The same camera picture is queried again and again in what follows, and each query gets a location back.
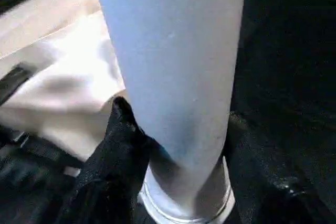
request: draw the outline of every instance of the beige cloth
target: beige cloth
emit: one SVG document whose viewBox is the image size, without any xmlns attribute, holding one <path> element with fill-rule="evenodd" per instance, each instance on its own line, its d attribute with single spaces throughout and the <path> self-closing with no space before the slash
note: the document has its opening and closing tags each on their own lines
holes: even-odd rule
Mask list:
<svg viewBox="0 0 336 224">
<path fill-rule="evenodd" d="M 0 76 L 21 61 L 38 72 L 0 107 L 0 123 L 87 159 L 104 136 L 109 101 L 124 94 L 102 12 L 0 59 Z"/>
</svg>

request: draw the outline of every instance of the white tube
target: white tube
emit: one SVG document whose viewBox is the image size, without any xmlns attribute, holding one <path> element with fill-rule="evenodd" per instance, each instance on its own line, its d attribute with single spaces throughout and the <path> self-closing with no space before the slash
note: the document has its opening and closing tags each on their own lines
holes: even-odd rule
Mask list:
<svg viewBox="0 0 336 224">
<path fill-rule="evenodd" d="M 148 212 L 158 223 L 219 223 L 243 0 L 100 3 L 135 117 L 165 150 L 146 175 Z"/>
</svg>

